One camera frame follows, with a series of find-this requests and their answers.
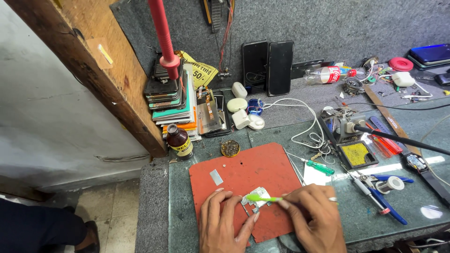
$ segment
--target red vertical pole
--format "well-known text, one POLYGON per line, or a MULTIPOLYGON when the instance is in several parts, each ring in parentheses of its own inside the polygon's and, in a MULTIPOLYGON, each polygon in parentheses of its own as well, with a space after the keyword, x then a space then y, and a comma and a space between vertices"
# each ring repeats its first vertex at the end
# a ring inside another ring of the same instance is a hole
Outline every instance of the red vertical pole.
POLYGON ((159 60, 161 66, 167 69, 169 78, 178 78, 177 67, 180 65, 180 58, 173 53, 172 40, 170 39, 169 26, 167 24, 166 12, 162 0, 148 0, 159 45, 162 50, 162 57, 159 60))

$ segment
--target white wall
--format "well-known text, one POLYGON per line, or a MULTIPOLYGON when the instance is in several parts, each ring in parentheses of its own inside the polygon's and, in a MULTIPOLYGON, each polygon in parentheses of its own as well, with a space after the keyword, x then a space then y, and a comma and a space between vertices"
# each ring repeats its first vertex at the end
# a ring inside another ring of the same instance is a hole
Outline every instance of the white wall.
POLYGON ((138 170, 148 152, 0 0, 0 175, 49 186, 138 170))

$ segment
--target glass table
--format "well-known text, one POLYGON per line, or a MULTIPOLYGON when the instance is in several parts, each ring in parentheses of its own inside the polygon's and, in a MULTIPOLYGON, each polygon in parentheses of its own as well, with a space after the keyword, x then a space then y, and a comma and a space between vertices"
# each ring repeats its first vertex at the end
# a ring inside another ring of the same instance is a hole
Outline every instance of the glass table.
MULTIPOLYGON (((403 108, 429 108, 449 104, 450 98, 435 99, 431 101, 406 104, 403 108)), ((414 140, 421 137, 443 116, 449 113, 448 108, 440 108, 431 111, 405 111, 389 109, 393 117, 401 127, 414 140)), ((367 118, 378 117, 388 126, 388 123, 378 110, 364 112, 367 118)), ((301 122, 297 124, 266 128, 261 131, 252 131, 248 128, 234 131, 227 136, 204 138, 200 142, 194 142, 194 157, 189 161, 169 164, 169 252, 198 252, 198 227, 194 210, 194 201, 189 180, 189 168, 192 164, 206 161, 221 156, 220 142, 235 140, 241 150, 249 149, 270 142, 281 144, 287 152, 298 157, 310 158, 314 155, 309 148, 296 144, 290 139, 292 136, 306 130, 312 122, 301 122)), ((317 126, 310 132, 319 133, 317 126)), ((446 133, 447 123, 438 125, 424 141, 427 144, 450 149, 450 138, 446 133)), ((298 140, 306 140, 307 134, 298 137, 298 140)), ((423 156, 430 163, 438 176, 450 181, 448 157, 439 153, 424 150, 423 156)), ((339 201, 339 213, 341 215, 342 227, 347 244, 367 241, 375 238, 386 237, 408 231, 438 226, 450 222, 450 210, 445 207, 432 189, 426 185, 415 171, 405 168, 400 161, 400 156, 383 159, 377 155, 379 164, 376 167, 362 168, 359 171, 364 174, 388 174, 405 176, 414 179, 414 183, 405 184, 403 190, 393 190, 385 195, 390 205, 408 222, 402 225, 391 215, 380 215, 377 206, 357 188, 340 166, 335 156, 327 156, 327 164, 335 170, 333 176, 328 177, 327 185, 335 187, 339 201)), ((304 163, 293 158, 298 169, 303 173, 304 163)), ((251 246, 246 252, 285 252, 286 247, 301 252, 301 246, 292 233, 280 236, 278 239, 268 240, 256 244, 250 239, 251 246)))

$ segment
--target pant leg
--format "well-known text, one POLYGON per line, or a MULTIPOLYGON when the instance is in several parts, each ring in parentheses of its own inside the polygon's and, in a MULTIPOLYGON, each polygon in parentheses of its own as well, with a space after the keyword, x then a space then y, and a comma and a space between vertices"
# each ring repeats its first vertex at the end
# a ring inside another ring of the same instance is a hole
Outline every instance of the pant leg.
POLYGON ((83 220, 64 209, 26 206, 0 199, 0 249, 36 253, 47 244, 80 244, 87 235, 83 220))

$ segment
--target blue pliers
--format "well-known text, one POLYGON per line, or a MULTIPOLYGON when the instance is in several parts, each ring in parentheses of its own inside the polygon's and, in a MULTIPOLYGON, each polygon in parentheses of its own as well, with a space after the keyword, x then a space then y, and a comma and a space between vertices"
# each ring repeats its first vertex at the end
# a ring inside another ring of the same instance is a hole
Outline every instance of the blue pliers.
MULTIPOLYGON (((400 214, 398 214, 394 208, 385 200, 383 197, 383 194, 375 187, 375 185, 372 183, 373 181, 387 181, 391 176, 394 175, 364 175, 359 171, 356 171, 360 175, 360 180, 364 182, 367 185, 367 188, 372 193, 372 196, 384 207, 388 208, 390 210, 390 214, 392 217, 394 217, 396 220, 398 220, 401 224, 407 225, 408 222, 403 219, 400 214)), ((414 183, 414 180, 411 178, 403 177, 403 176, 396 176, 400 178, 403 182, 406 183, 414 183)))

